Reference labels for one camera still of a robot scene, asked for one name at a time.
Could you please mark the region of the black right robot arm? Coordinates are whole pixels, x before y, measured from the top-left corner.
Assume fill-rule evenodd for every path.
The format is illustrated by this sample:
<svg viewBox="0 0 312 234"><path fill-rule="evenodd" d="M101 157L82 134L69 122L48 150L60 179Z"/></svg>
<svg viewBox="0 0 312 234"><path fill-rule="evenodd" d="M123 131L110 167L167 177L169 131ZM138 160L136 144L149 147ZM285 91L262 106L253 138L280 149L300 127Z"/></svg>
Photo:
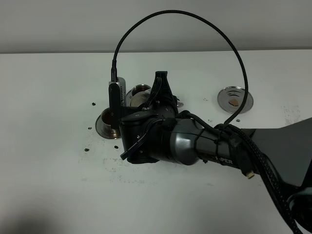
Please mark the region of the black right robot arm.
<svg viewBox="0 0 312 234"><path fill-rule="evenodd" d="M151 98L119 125L122 159L132 164L168 161L215 162L260 175L278 212L293 233L312 229L312 121L277 129L210 126L178 112L167 72L156 72Z"/></svg>

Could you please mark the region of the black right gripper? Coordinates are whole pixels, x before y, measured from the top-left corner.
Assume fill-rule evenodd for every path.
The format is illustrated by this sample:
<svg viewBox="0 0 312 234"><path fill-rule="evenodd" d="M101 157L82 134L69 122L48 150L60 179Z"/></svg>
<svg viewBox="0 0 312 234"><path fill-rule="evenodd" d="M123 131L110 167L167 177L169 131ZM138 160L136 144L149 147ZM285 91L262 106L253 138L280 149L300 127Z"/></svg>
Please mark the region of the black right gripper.
<svg viewBox="0 0 312 234"><path fill-rule="evenodd" d="M178 99L172 94L167 74L167 71L157 71L155 74L150 92L150 110L139 109L121 118L122 160L132 164L156 163L162 156L162 124L167 119L175 118L178 113Z"/></svg>

